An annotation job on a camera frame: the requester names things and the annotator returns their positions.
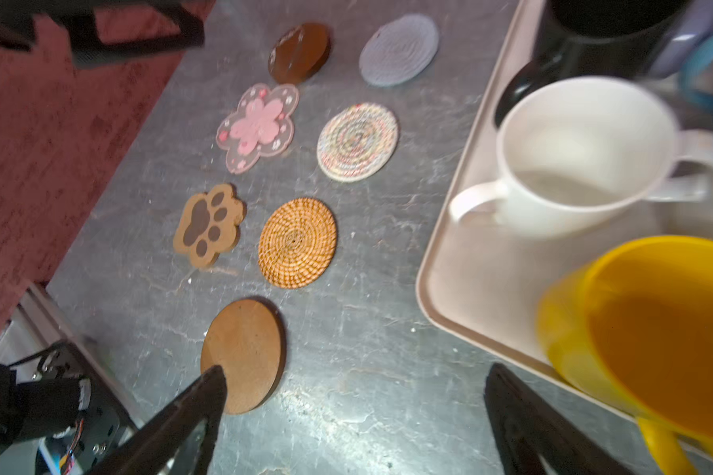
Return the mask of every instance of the colorful woven coaster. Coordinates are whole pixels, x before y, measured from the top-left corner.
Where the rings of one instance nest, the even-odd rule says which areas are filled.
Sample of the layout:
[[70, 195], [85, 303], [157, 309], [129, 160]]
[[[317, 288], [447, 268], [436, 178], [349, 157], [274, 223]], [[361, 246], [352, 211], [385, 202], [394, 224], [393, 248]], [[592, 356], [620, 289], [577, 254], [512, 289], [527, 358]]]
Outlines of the colorful woven coaster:
[[238, 110], [217, 130], [217, 145], [227, 150], [230, 173], [248, 171], [259, 157], [282, 154], [293, 140], [290, 114], [299, 104], [299, 90], [292, 84], [270, 89], [255, 84], [240, 98]]
[[325, 175], [355, 182], [380, 170], [398, 142], [393, 113], [379, 104], [356, 104], [333, 117], [322, 129], [317, 160]]
[[336, 241], [335, 219], [321, 201], [288, 201], [277, 208], [261, 231], [259, 268], [277, 287], [304, 287], [330, 264]]
[[404, 15], [385, 24], [361, 51], [361, 76], [375, 86], [408, 81], [427, 68], [438, 51], [438, 29], [422, 14]]

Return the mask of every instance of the cherry blossom coaster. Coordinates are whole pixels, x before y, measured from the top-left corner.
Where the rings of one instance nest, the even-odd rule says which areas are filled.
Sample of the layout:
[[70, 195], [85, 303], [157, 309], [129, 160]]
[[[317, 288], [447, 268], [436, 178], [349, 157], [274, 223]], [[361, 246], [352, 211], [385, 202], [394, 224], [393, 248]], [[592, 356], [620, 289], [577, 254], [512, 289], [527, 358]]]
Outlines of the cherry blossom coaster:
[[351, 106], [322, 129], [317, 160], [325, 175], [355, 182], [376, 173], [388, 162], [398, 142], [393, 113], [374, 103]]
[[255, 84], [240, 98], [238, 110], [217, 130], [217, 145], [227, 150], [230, 173], [247, 172], [259, 157], [282, 154], [293, 140], [290, 114], [299, 104], [299, 90], [292, 84], [270, 89]]

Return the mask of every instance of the yellow mug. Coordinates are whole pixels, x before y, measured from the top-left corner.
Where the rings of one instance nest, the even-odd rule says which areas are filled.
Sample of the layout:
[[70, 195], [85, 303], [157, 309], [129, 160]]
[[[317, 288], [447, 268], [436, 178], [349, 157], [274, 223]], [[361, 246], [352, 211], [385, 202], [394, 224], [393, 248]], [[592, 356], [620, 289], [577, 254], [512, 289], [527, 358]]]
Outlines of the yellow mug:
[[536, 327], [563, 378], [637, 417], [665, 475], [697, 473], [676, 434], [713, 456], [713, 241], [628, 242], [552, 286]]

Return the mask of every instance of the round wooden coaster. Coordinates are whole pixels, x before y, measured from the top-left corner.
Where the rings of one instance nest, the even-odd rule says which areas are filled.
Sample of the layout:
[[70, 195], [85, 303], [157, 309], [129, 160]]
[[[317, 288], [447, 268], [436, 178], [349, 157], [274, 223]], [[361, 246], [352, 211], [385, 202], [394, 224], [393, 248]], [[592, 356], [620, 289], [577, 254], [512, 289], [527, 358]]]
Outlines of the round wooden coaster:
[[299, 84], [314, 75], [330, 55], [330, 33], [304, 23], [285, 33], [269, 54], [269, 74], [279, 84]]
[[324, 126], [317, 142], [317, 161], [333, 180], [355, 182], [388, 162], [398, 137], [398, 123], [390, 110], [380, 104], [356, 104]]
[[277, 208], [261, 231], [259, 268], [277, 287], [304, 287], [330, 264], [336, 241], [335, 219], [321, 201], [288, 201]]
[[214, 318], [200, 351], [200, 372], [222, 366], [225, 413], [247, 413], [264, 402], [280, 370], [282, 342], [274, 314], [255, 300], [233, 302]]

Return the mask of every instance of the mug handle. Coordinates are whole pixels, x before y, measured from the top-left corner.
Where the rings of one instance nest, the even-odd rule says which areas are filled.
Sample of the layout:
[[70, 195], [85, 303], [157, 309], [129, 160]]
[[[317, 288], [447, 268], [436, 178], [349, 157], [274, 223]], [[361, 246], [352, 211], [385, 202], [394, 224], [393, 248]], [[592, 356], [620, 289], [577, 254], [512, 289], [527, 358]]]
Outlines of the mug handle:
[[679, 90], [686, 100], [713, 112], [713, 95], [694, 89], [694, 80], [713, 62], [713, 36], [688, 57], [679, 72]]
[[[713, 169], [713, 133], [692, 129], [680, 133], [680, 162], [695, 162]], [[707, 197], [709, 180], [698, 173], [668, 178], [646, 196], [647, 201], [703, 201]]]
[[642, 417], [637, 418], [637, 422], [646, 448], [665, 475], [698, 475], [674, 432]]
[[496, 104], [494, 125], [497, 128], [509, 111], [525, 96], [557, 80], [556, 73], [564, 57], [563, 47], [556, 46], [534, 58], [514, 75]]
[[449, 214], [451, 219], [459, 221], [473, 208], [506, 195], [507, 189], [502, 180], [473, 185], [451, 199]]

